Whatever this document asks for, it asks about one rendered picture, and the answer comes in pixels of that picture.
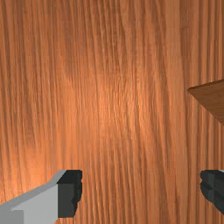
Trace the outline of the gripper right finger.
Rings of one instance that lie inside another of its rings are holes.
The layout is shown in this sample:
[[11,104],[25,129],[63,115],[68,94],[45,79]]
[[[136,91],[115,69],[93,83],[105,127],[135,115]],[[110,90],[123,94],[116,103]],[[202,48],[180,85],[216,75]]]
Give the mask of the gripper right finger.
[[200,178],[203,196],[224,214],[224,170],[204,170]]

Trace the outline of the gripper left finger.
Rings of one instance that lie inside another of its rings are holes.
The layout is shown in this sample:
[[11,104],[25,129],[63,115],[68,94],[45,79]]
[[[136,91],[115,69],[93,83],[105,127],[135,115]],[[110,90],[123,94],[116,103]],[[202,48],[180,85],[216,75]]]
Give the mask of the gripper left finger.
[[0,205],[0,224],[54,224],[73,218],[82,195],[82,171],[58,171],[49,182]]

